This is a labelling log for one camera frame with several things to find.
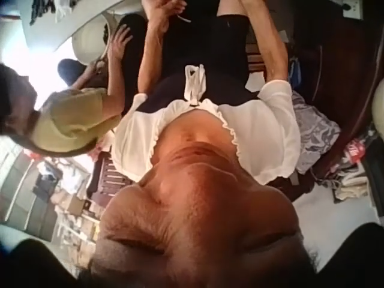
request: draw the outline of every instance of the table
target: table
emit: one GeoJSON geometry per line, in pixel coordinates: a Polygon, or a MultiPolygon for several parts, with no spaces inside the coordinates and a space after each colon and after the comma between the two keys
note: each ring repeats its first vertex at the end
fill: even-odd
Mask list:
{"type": "MultiPolygon", "coordinates": [[[[28,49],[39,53],[54,52],[83,25],[122,2],[123,0],[81,0],[72,13],[59,23],[55,23],[55,15],[48,12],[30,26],[33,0],[17,0],[28,49]]],[[[132,5],[135,10],[140,0],[125,0],[125,3],[132,5]]]]}

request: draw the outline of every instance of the white bow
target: white bow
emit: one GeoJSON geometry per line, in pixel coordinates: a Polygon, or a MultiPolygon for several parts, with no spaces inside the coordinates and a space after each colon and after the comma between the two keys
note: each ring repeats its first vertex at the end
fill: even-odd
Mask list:
{"type": "Polygon", "coordinates": [[[184,98],[191,105],[199,105],[200,99],[206,91],[206,77],[203,65],[199,67],[187,65],[185,67],[185,90],[184,98]]]}

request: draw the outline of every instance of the floor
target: floor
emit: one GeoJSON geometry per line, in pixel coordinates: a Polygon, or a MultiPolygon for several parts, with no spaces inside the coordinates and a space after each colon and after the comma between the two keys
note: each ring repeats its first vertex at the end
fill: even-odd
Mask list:
{"type": "Polygon", "coordinates": [[[319,269],[357,227],[368,222],[379,223],[368,196],[334,204],[330,190],[315,187],[312,193],[299,198],[294,206],[305,246],[319,255],[319,269]]]}

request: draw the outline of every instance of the neck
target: neck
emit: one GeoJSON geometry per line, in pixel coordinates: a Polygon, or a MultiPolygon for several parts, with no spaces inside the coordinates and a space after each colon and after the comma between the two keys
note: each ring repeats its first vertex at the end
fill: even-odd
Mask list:
{"type": "Polygon", "coordinates": [[[40,112],[33,110],[33,112],[28,117],[28,124],[26,126],[26,133],[25,133],[26,135],[29,135],[33,132],[39,117],[40,117],[40,112]]]}

